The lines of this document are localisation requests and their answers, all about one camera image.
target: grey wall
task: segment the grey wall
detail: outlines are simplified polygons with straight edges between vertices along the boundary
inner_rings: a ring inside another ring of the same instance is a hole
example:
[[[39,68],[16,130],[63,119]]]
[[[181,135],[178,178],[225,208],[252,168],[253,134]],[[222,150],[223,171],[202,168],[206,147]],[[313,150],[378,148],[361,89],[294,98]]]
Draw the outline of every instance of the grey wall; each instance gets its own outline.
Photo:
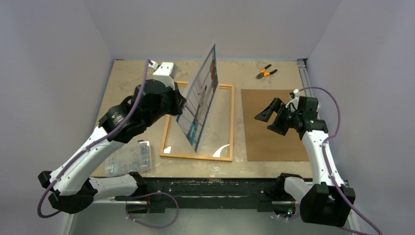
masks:
[[[0,42],[0,233],[59,234],[37,175],[92,131],[112,57],[82,0],[0,1]]]
[[[85,0],[115,58],[306,58],[340,0]]]
[[[343,0],[307,61],[311,84],[342,111],[331,141],[338,169],[384,234],[414,233],[414,22],[413,0]],[[317,97],[333,131],[334,105]]]

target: poster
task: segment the poster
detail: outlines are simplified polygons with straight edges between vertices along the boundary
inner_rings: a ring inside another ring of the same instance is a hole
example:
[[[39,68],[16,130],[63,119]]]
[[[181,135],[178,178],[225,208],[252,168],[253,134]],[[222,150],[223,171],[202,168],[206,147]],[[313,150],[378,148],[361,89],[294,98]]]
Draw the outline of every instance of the poster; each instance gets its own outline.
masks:
[[[181,130],[196,152],[218,87],[215,43],[209,48],[199,69],[183,92],[187,99],[183,114],[176,117]]]

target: work table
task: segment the work table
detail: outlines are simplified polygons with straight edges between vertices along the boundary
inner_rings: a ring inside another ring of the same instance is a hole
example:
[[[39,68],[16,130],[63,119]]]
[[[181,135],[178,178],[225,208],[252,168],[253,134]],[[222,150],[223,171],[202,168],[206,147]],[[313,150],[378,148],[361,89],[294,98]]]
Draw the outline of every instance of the work table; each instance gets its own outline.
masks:
[[[200,61],[171,61],[178,67],[177,81],[189,81],[198,68]],[[278,72],[256,79],[255,76],[267,64],[277,68]],[[218,61],[219,83],[233,84],[235,88],[234,146],[233,161],[212,162],[202,160],[174,159],[160,157],[160,146],[166,117],[162,117],[143,134],[132,141],[150,141],[152,169],[142,173],[145,177],[238,177],[262,178],[277,177],[280,173],[299,174],[311,177],[309,162],[248,162],[245,147],[244,120],[242,115],[241,89],[293,90],[302,88],[300,74],[295,61]],[[144,72],[144,60],[116,60],[111,71],[107,88],[98,113],[98,120],[114,105],[132,95],[141,83]],[[103,164],[93,176],[105,176]]]

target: orange pliers handle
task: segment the orange pliers handle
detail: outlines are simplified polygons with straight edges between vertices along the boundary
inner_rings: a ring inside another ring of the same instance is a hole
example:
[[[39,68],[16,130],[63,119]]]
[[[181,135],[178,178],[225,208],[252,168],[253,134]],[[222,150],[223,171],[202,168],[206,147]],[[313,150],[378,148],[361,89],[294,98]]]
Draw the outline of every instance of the orange pliers handle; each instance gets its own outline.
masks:
[[[256,78],[257,79],[260,79],[260,78],[262,78],[262,77],[266,77],[266,76],[269,76],[269,75],[271,75],[271,74],[274,74],[275,72],[277,72],[278,70],[273,70],[273,71],[271,71],[271,72],[265,72],[266,70],[267,70],[267,68],[269,68],[269,67],[271,67],[271,65],[267,65],[267,66],[265,66],[265,68],[263,68],[262,70],[261,70],[261,72],[256,76]]]

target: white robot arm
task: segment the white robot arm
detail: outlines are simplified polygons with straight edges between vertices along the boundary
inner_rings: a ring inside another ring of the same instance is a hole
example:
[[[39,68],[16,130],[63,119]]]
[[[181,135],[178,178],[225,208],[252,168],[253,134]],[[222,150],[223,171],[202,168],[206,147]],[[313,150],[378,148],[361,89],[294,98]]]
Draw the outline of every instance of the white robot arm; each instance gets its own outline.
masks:
[[[77,213],[93,201],[112,196],[131,196],[140,191],[142,178],[135,172],[112,178],[94,178],[90,175],[107,157],[134,136],[143,133],[160,117],[182,113],[186,99],[181,96],[173,80],[177,66],[166,62],[158,65],[151,61],[149,67],[155,70],[153,78],[146,80],[140,103],[116,134],[87,149],[87,146],[107,136],[126,118],[137,99],[141,85],[136,87],[134,95],[108,110],[87,141],[62,166],[52,172],[43,171],[39,174],[41,185],[44,188],[49,187],[52,192],[49,196],[52,207],[67,213]],[[68,164],[70,166],[59,176]]]
[[[355,199],[354,190],[347,188],[340,177],[328,142],[324,143],[326,159],[324,157],[322,145],[328,138],[328,129],[325,121],[318,119],[318,100],[300,96],[299,90],[290,93],[290,98],[287,104],[274,98],[255,119],[267,122],[276,112],[276,119],[267,129],[283,136],[290,128],[298,132],[309,157],[313,185],[306,184],[298,175],[283,173],[278,187],[300,202],[300,215],[304,222],[341,227],[347,221],[350,207],[336,190],[331,176],[351,203]]]

